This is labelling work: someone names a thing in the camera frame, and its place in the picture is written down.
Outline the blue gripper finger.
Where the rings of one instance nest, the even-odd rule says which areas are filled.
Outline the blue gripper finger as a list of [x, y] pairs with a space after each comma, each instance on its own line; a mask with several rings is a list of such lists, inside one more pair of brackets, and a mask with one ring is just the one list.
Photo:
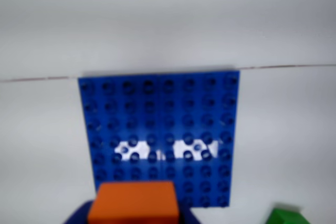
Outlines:
[[93, 204], [93, 200], [83, 203], [64, 222], [64, 224], [88, 224], [88, 215]]
[[201, 224], [186, 204], [179, 204], [179, 224]]

